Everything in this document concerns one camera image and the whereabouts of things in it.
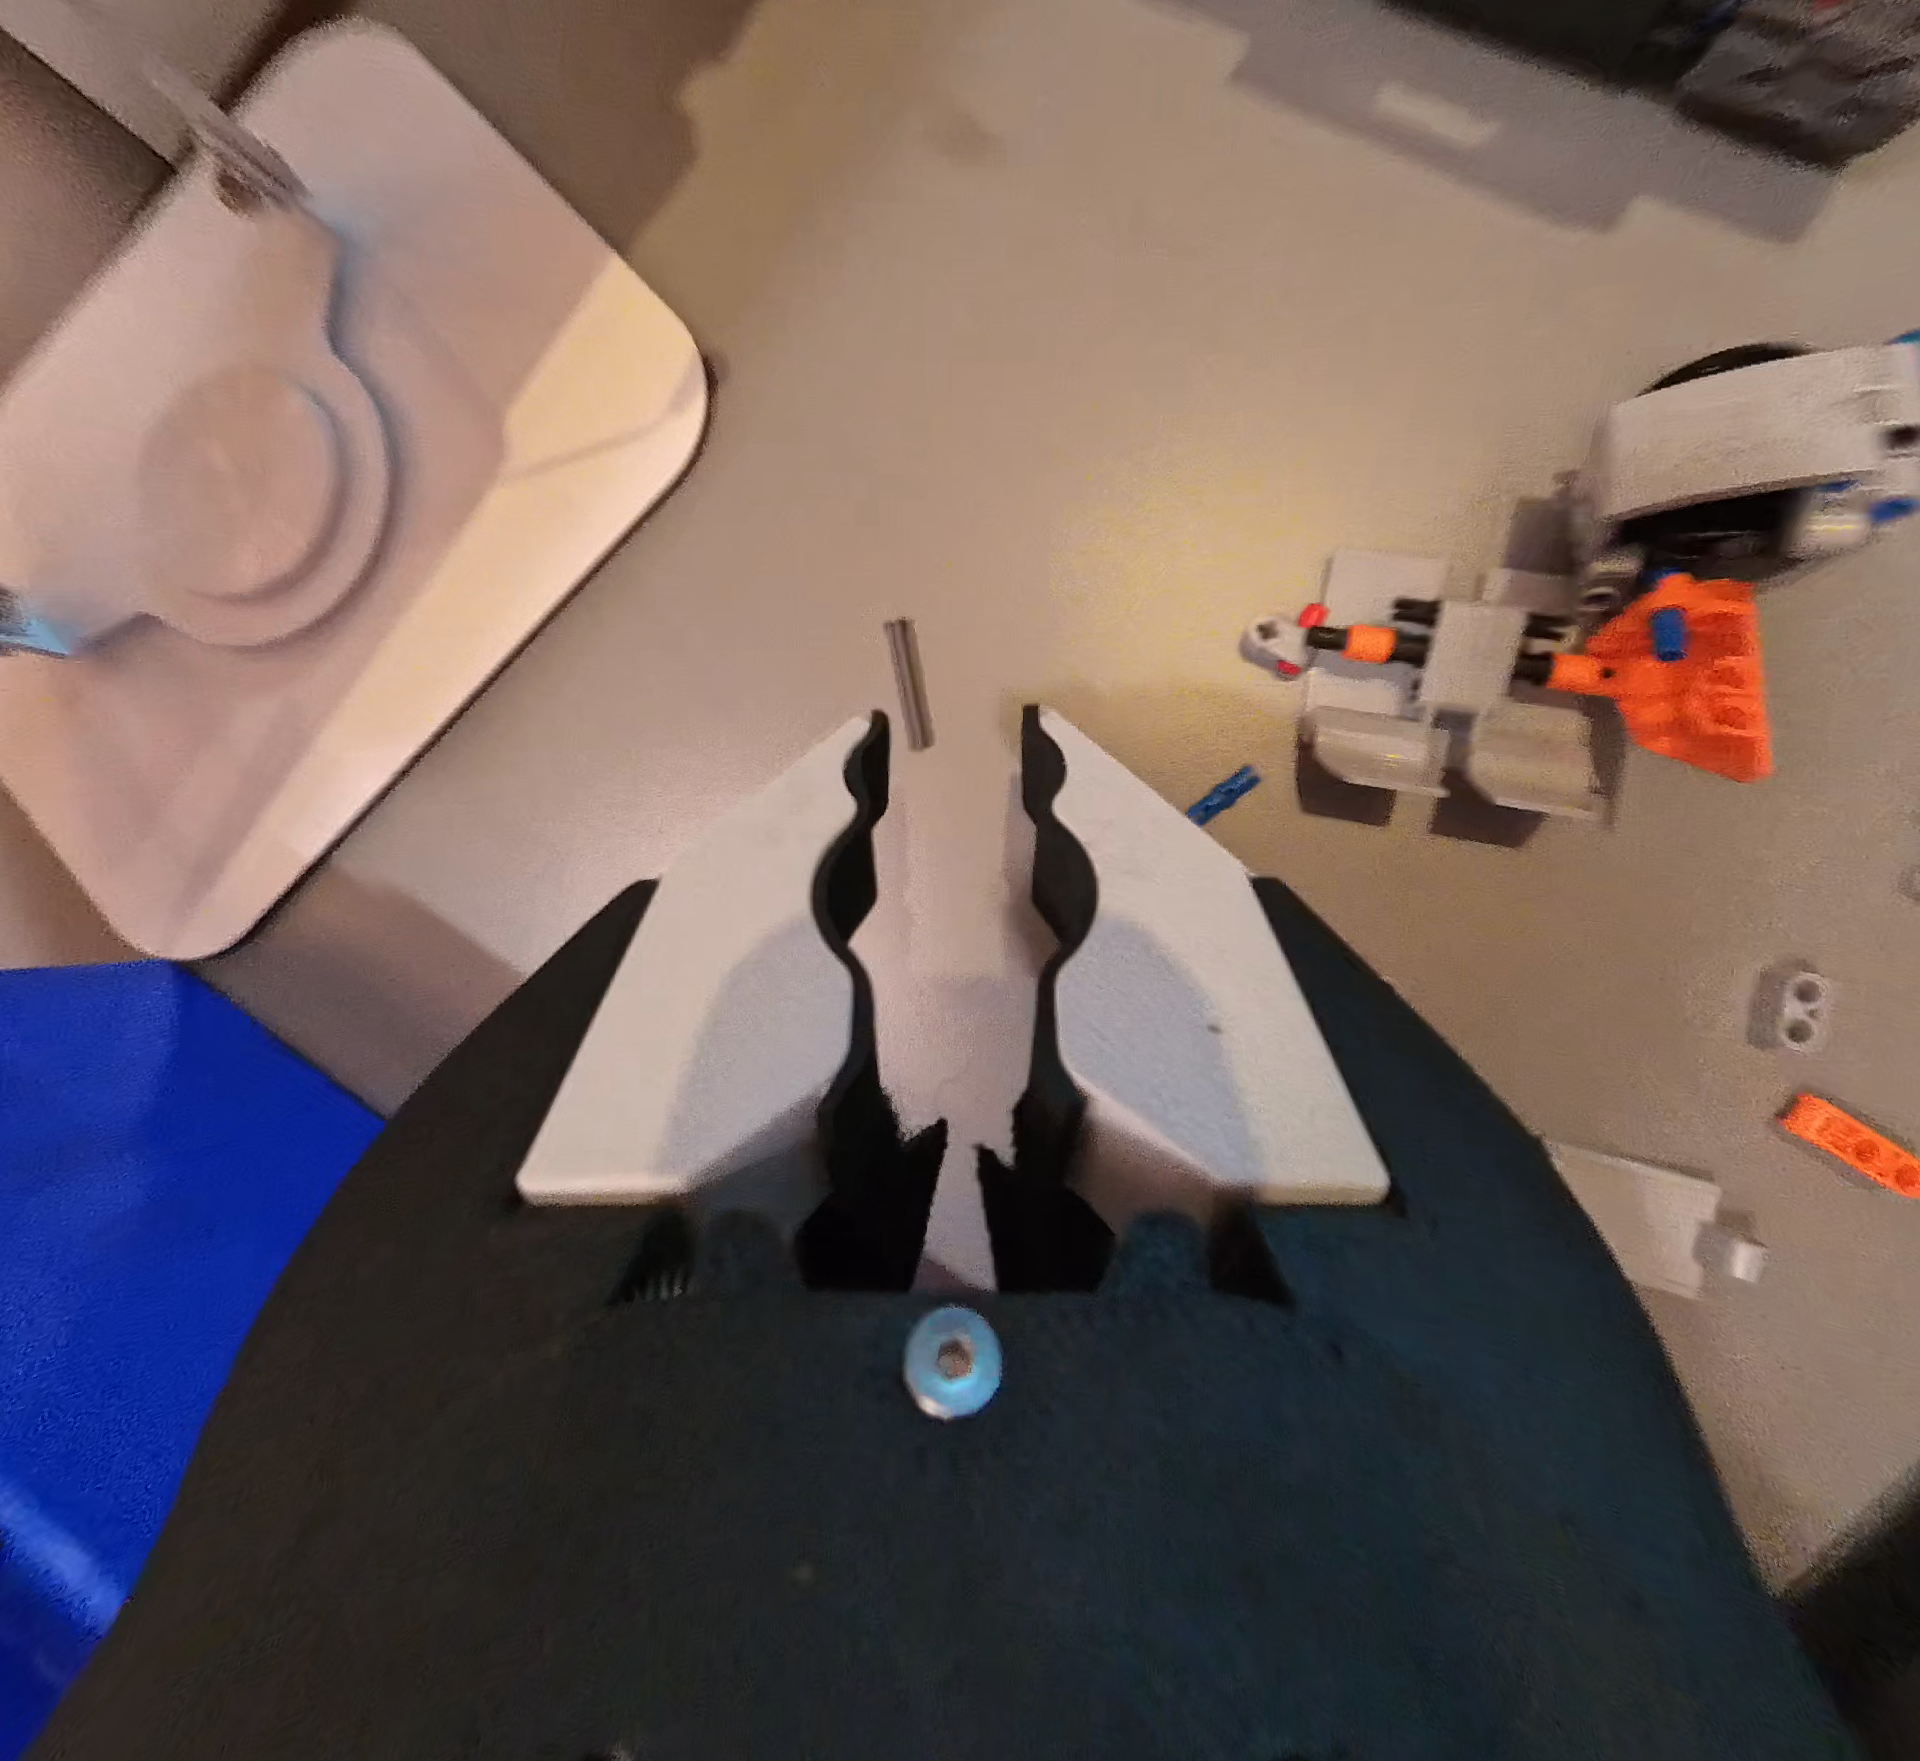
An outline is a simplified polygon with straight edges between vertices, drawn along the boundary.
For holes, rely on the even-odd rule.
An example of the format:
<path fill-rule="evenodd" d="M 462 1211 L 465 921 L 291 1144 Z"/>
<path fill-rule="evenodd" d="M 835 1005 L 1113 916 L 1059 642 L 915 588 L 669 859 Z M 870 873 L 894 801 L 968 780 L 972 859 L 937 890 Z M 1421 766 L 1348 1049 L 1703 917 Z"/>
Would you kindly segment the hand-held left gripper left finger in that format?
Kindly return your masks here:
<path fill-rule="evenodd" d="M 890 769 L 890 718 L 859 713 L 678 850 L 519 1165 L 521 1202 L 684 1202 L 801 1165 L 854 1202 L 899 1172 L 851 950 Z"/>

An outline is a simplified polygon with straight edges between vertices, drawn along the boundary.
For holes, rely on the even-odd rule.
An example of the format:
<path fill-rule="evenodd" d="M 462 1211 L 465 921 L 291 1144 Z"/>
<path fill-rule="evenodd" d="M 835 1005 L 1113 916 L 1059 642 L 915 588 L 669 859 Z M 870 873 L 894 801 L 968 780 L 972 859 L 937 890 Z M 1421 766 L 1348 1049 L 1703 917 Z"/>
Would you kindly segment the black perforated board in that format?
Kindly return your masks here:
<path fill-rule="evenodd" d="M 1917 1478 L 1890 1493 L 1835 1557 L 1789 1593 L 1789 1625 L 1833 1700 L 1868 1711 L 1916 1674 Z"/>

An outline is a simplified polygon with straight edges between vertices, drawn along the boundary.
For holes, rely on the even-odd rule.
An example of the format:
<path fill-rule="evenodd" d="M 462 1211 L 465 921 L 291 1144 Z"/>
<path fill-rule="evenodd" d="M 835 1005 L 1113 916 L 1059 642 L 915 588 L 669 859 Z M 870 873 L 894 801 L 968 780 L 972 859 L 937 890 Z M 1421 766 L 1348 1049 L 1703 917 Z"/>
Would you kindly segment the black axle rod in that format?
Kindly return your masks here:
<path fill-rule="evenodd" d="M 896 678 L 902 738 L 907 749 L 925 751 L 936 744 L 937 734 L 915 621 L 909 616 L 888 618 L 884 621 L 884 637 Z"/>

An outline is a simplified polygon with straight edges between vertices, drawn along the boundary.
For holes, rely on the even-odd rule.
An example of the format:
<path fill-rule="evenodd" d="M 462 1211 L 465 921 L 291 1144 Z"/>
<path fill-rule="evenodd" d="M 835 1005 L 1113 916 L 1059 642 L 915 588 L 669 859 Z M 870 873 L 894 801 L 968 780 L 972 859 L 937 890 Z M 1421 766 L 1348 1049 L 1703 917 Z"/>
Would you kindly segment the grey brick connector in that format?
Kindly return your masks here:
<path fill-rule="evenodd" d="M 1807 961 L 1764 968 L 1747 1012 L 1747 1039 L 1768 1053 L 1809 1057 L 1823 1049 L 1833 1020 L 1833 982 Z"/>

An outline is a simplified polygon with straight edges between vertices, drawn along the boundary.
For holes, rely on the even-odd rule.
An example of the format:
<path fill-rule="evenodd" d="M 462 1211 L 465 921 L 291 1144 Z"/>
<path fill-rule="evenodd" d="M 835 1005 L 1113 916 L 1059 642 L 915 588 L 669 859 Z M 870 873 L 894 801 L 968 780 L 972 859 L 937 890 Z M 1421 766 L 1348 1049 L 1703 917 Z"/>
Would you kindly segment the white book stand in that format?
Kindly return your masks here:
<path fill-rule="evenodd" d="M 684 478 L 690 326 L 419 49 L 313 27 L 3 380 L 3 790 L 227 950 Z"/>

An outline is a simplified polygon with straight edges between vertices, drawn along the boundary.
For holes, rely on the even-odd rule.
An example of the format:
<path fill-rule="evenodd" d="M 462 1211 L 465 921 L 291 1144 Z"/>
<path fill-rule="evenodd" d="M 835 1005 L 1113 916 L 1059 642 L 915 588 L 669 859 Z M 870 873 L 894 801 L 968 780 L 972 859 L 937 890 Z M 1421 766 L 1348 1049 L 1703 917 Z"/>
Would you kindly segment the blue storage bin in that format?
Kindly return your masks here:
<path fill-rule="evenodd" d="M 380 1118 L 173 961 L 2 973 L 2 1754 L 111 1630 Z"/>

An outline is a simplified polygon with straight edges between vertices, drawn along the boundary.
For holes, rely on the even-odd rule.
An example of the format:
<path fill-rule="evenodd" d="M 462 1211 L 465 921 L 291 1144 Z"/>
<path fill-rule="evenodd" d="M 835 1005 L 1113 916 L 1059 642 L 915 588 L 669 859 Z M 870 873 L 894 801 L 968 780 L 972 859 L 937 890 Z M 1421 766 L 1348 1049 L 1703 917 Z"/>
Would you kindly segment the orange short beam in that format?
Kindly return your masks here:
<path fill-rule="evenodd" d="M 1848 1106 L 1815 1093 L 1794 1095 L 1780 1116 L 1789 1137 L 1899 1198 L 1917 1198 L 1917 1153 Z"/>

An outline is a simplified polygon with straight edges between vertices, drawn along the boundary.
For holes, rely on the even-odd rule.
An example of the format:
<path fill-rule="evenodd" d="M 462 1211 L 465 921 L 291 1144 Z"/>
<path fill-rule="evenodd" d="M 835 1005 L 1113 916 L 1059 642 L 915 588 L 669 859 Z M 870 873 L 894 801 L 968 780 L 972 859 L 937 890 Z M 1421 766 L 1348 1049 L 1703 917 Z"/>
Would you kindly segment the grey panel piece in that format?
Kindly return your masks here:
<path fill-rule="evenodd" d="M 1714 1180 L 1600 1150 L 1545 1150 L 1636 1289 L 1698 1298 L 1714 1277 L 1762 1278 L 1768 1250 L 1726 1211 Z"/>

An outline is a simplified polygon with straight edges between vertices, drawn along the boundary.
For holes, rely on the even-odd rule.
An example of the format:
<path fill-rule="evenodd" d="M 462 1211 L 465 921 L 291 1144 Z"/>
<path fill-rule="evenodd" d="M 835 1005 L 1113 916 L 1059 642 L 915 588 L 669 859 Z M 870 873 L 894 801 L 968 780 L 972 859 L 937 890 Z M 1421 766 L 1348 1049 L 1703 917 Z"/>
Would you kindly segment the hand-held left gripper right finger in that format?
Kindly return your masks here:
<path fill-rule="evenodd" d="M 1381 1203 L 1390 1172 L 1250 869 L 1043 703 L 1021 715 L 1021 807 L 1054 942 L 1021 1206 L 1117 1238 L 1157 1211 Z"/>

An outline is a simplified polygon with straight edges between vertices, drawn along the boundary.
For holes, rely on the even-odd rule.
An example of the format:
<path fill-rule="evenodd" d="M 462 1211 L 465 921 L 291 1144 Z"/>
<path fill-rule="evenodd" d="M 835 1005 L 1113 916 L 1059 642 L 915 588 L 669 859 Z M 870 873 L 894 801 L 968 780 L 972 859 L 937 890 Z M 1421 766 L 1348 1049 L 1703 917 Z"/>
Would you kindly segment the small grey orange brick assembly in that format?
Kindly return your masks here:
<path fill-rule="evenodd" d="M 1301 690 L 1330 782 L 1595 820 L 1613 740 L 1751 786 L 1775 770 L 1761 586 L 1916 519 L 1917 351 L 1756 343 L 1616 402 L 1551 499 L 1549 560 L 1482 573 L 1342 549 L 1245 662 Z"/>

